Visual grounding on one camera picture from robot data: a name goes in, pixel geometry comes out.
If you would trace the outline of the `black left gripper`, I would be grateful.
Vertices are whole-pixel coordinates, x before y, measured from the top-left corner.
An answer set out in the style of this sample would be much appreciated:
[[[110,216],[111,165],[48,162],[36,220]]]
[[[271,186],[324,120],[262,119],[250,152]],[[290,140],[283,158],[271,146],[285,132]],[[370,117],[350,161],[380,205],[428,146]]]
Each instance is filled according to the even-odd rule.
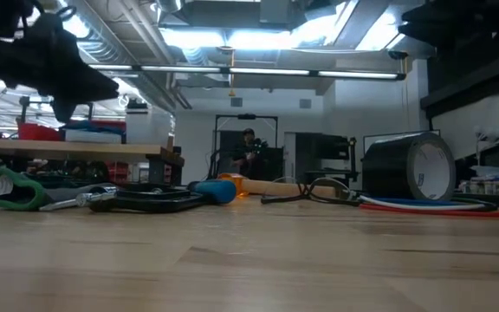
[[[75,10],[58,10],[41,13],[31,25],[23,20],[23,37],[15,44],[33,49],[41,62],[36,88],[58,101],[84,103],[117,98],[119,84],[87,66],[80,57],[77,37],[64,28],[74,16]]]

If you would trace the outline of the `white storage box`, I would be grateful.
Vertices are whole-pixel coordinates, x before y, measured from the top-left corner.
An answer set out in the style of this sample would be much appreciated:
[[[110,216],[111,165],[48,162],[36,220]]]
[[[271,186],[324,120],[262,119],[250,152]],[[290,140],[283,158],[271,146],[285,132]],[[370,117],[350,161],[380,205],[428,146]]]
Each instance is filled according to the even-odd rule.
[[[160,109],[128,108],[126,110],[126,143],[166,147],[172,133],[172,116]]]

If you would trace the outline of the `wooden workbench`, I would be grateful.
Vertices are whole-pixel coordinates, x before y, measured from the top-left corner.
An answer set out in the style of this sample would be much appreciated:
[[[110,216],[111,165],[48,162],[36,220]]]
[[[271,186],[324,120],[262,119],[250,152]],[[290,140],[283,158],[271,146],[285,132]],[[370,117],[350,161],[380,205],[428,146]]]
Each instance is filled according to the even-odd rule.
[[[185,160],[157,145],[0,139],[0,156],[149,164],[149,181],[179,185]]]

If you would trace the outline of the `small red bin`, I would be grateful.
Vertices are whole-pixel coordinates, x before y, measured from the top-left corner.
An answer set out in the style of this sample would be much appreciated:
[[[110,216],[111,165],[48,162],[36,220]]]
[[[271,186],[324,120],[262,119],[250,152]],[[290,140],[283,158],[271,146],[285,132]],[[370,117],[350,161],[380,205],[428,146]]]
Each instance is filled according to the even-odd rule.
[[[61,141],[62,135],[51,127],[34,123],[19,123],[17,126],[19,140]]]

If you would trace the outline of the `black and grey work glove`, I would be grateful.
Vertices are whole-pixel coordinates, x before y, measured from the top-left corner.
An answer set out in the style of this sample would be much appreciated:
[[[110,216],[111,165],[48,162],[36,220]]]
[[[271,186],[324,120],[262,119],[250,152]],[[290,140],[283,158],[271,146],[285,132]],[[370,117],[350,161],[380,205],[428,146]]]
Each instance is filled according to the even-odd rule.
[[[0,208],[7,211],[38,211],[56,202],[75,199],[80,193],[113,186],[63,176],[34,176],[0,167]]]

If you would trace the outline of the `black C-clamp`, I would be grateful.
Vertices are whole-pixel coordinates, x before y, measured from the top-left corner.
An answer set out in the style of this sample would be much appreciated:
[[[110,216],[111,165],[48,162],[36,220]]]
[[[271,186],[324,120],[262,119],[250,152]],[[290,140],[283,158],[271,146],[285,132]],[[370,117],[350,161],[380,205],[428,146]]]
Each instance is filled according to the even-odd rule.
[[[205,205],[208,196],[186,189],[153,188],[149,192],[135,192],[117,186],[97,186],[72,199],[54,202],[39,211],[58,211],[87,207],[92,212],[133,211],[150,214],[181,212]]]

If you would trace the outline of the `black and blue screwdriver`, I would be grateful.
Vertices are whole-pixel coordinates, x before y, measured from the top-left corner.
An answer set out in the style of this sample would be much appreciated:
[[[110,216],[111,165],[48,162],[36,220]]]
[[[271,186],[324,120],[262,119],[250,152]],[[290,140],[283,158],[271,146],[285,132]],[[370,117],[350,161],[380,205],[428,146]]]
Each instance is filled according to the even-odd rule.
[[[187,188],[191,192],[203,195],[210,203],[226,205],[237,196],[236,185],[229,180],[208,179],[191,182]]]

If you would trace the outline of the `long ceiling light bar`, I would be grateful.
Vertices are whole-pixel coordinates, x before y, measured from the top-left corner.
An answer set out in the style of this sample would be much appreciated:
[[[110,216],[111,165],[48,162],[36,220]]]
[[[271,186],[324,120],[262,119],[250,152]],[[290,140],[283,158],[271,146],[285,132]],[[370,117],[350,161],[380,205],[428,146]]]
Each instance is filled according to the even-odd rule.
[[[221,74],[221,75],[274,75],[298,76],[310,78],[375,80],[375,81],[403,81],[404,73],[363,72],[347,70],[316,70],[316,69],[288,69],[288,68],[242,68],[242,67],[199,67],[173,65],[113,65],[89,64],[89,67],[100,71],[116,72],[164,72],[174,74]]]

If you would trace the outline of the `person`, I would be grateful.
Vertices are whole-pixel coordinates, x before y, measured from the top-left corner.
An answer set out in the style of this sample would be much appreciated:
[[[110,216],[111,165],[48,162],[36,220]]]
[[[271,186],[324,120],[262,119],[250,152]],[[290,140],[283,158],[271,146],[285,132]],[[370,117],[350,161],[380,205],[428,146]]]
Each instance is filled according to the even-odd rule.
[[[238,168],[240,175],[263,180],[266,165],[263,154],[268,147],[266,140],[257,138],[252,128],[246,128],[243,130],[243,142],[235,147],[231,155],[232,164]]]

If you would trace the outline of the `black cabinet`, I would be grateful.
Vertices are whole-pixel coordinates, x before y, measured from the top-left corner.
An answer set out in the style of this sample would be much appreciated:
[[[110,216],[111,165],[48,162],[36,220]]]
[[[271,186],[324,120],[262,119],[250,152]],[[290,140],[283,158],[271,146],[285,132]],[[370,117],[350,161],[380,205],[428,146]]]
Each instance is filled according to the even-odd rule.
[[[357,182],[360,173],[356,166],[354,137],[324,133],[285,133],[283,173],[300,181],[335,177]]]

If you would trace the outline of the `clear safety glasses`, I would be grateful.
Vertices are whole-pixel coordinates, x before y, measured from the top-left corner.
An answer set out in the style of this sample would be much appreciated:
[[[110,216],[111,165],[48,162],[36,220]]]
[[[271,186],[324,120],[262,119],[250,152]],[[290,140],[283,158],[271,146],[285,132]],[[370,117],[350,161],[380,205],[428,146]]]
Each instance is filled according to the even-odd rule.
[[[261,196],[263,205],[309,200],[323,204],[359,206],[357,192],[339,179],[322,177],[304,184],[290,177],[270,182]]]

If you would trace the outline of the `black rig frame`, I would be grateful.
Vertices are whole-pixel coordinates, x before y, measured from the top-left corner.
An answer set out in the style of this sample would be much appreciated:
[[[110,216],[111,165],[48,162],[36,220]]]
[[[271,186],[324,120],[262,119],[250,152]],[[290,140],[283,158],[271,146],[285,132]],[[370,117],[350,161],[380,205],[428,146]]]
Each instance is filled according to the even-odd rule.
[[[277,116],[271,116],[271,115],[256,115],[256,114],[216,114],[215,115],[215,121],[214,121],[214,129],[213,129],[213,137],[212,137],[212,151],[211,151],[211,156],[210,156],[210,162],[208,166],[208,172],[207,172],[207,179],[215,179],[218,175],[217,169],[218,169],[218,162],[217,162],[217,156],[218,154],[221,153],[221,149],[218,146],[217,143],[217,135],[218,135],[218,121],[221,118],[226,118],[226,119],[232,119],[236,118],[238,120],[256,120],[256,119],[262,119],[262,120],[273,120],[275,122],[275,146],[278,146],[278,123],[279,123],[279,118]]]

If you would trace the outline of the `black duct tape roll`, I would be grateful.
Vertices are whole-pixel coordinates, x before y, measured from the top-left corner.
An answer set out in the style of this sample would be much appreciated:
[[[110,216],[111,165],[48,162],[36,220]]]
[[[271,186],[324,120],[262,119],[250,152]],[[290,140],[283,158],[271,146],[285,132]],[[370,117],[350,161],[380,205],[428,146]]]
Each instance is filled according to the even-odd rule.
[[[362,187],[373,197],[448,201],[456,182],[452,152],[433,132],[378,140],[362,160]]]

